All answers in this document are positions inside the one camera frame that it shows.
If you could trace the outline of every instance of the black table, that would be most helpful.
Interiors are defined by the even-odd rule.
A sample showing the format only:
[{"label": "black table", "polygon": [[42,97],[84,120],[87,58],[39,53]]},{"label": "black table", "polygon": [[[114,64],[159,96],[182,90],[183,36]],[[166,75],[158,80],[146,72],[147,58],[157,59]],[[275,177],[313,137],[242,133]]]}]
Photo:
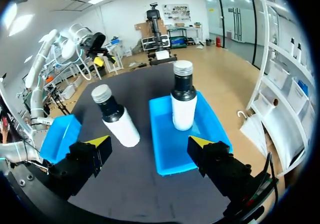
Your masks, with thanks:
[{"label": "black table", "polygon": [[[89,84],[72,114],[82,123],[80,141],[112,137],[113,152],[97,178],[91,177],[69,202],[103,216],[144,222],[210,223],[223,216],[230,202],[198,170],[171,176],[157,174],[148,100],[170,94],[172,64],[136,70]],[[141,140],[122,146],[102,123],[91,91],[108,84],[117,101],[128,109]]]}]

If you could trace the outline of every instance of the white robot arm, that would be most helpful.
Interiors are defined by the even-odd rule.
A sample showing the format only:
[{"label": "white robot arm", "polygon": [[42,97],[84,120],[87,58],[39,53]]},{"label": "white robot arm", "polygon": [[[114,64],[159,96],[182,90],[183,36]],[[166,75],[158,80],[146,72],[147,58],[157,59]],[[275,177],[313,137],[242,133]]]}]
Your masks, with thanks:
[{"label": "white robot arm", "polygon": [[[108,51],[101,48],[106,39],[103,34],[93,34],[88,28],[85,28],[80,24],[71,26],[69,33],[71,34],[72,39],[63,37],[57,30],[52,30],[48,34],[46,41],[42,44],[35,60],[33,61],[28,76],[26,77],[25,85],[28,89],[32,89],[32,97],[30,101],[31,124],[35,124],[35,130],[22,120],[12,104],[7,101],[8,97],[3,87],[2,79],[0,79],[0,95],[2,96],[3,101],[7,105],[12,116],[23,128],[31,144],[34,143],[33,137],[37,130],[44,130],[46,129],[46,125],[52,124],[52,119],[48,121],[48,119],[43,118],[44,113],[42,96],[44,79],[41,76],[41,70],[46,63],[46,59],[51,47],[57,46],[61,48],[62,58],[70,61],[69,64],[75,64],[82,75],[84,75],[84,73],[79,67],[80,64],[84,64],[84,66],[87,68],[89,76],[91,76],[89,68],[84,63],[84,60],[87,56],[94,60],[97,56],[97,53],[103,53],[104,56],[107,56],[109,59],[111,59]],[[3,157],[13,163],[25,161],[27,159],[39,161],[39,154],[30,145],[25,145],[24,141],[0,144],[0,157]]]},{"label": "white robot arm", "polygon": [[44,79],[40,76],[40,72],[45,65],[48,54],[52,45],[61,48],[62,58],[70,61],[70,64],[77,65],[84,63],[86,58],[85,52],[82,50],[81,45],[85,41],[91,39],[93,34],[88,28],[84,28],[79,24],[73,25],[69,32],[73,39],[67,39],[63,37],[57,30],[52,30],[46,38],[46,41],[42,44],[35,60],[33,61],[32,67],[25,80],[27,88],[32,89],[30,109],[31,109],[31,124],[34,125],[36,130],[44,130],[46,126],[37,121],[37,118],[43,118],[43,89]]}]

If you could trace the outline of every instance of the bottle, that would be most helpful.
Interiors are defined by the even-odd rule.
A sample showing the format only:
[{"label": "bottle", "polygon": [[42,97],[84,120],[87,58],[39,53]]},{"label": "bottle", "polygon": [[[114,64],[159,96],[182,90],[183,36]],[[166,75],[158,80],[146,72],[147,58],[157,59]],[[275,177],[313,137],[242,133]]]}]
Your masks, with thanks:
[{"label": "bottle", "polygon": [[140,135],[134,126],[128,111],[117,103],[108,85],[99,85],[91,92],[93,100],[102,112],[103,123],[125,147],[134,147],[140,141]]},{"label": "bottle", "polygon": [[291,56],[294,56],[294,51],[295,51],[295,48],[294,48],[294,45],[295,44],[295,39],[294,38],[291,38],[291,43],[290,43],[290,46],[291,46],[291,48],[290,48],[290,55]]},{"label": "bottle", "polygon": [[197,91],[193,86],[193,65],[190,61],[178,60],[173,64],[174,88],[171,91],[172,120],[177,130],[192,127],[197,104]]},{"label": "bottle", "polygon": [[296,55],[296,59],[299,63],[301,63],[301,43],[298,43],[298,54]]}]

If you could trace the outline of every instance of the white storage bin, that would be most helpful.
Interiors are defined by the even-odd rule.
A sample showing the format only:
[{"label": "white storage bin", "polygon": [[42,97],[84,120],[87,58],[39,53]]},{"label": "white storage bin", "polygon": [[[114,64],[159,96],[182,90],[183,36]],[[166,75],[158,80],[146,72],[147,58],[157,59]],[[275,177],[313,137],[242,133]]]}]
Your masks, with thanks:
[{"label": "white storage bin", "polygon": [[66,89],[62,92],[62,97],[66,100],[70,99],[72,95],[76,92],[75,87],[73,85],[69,85]]},{"label": "white storage bin", "polygon": [[275,63],[273,60],[270,60],[270,71],[268,78],[279,88],[284,87],[286,79],[290,75],[285,71],[279,64]]},{"label": "white storage bin", "polygon": [[292,78],[291,88],[287,100],[297,114],[300,113],[306,101],[309,100],[308,96],[300,88],[294,78]]},{"label": "white storage bin", "polygon": [[314,121],[315,116],[316,116],[316,114],[314,112],[312,104],[311,104],[311,102],[309,102],[307,112],[305,113],[305,116],[302,119],[302,127],[305,131],[305,135],[306,135],[307,139],[309,139],[311,137],[313,125],[315,122]]},{"label": "white storage bin", "polygon": [[125,50],[124,55],[125,55],[126,57],[132,56],[132,50],[131,50],[131,49]]},{"label": "white storage bin", "polygon": [[275,108],[274,104],[269,101],[261,92],[259,92],[257,104],[262,116],[270,114],[270,112]]},{"label": "white storage bin", "polygon": [[74,87],[75,88],[78,88],[80,85],[81,85],[81,83],[83,82],[83,77],[82,76],[79,76],[74,82],[73,82],[73,85],[74,85]]}]

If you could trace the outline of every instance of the poster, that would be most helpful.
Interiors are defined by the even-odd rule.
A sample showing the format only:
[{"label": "poster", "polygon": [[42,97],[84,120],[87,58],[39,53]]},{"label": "poster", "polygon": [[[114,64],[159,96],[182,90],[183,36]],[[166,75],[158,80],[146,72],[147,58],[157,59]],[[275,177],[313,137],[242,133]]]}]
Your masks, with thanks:
[{"label": "poster", "polygon": [[165,20],[191,21],[189,5],[163,5]]}]

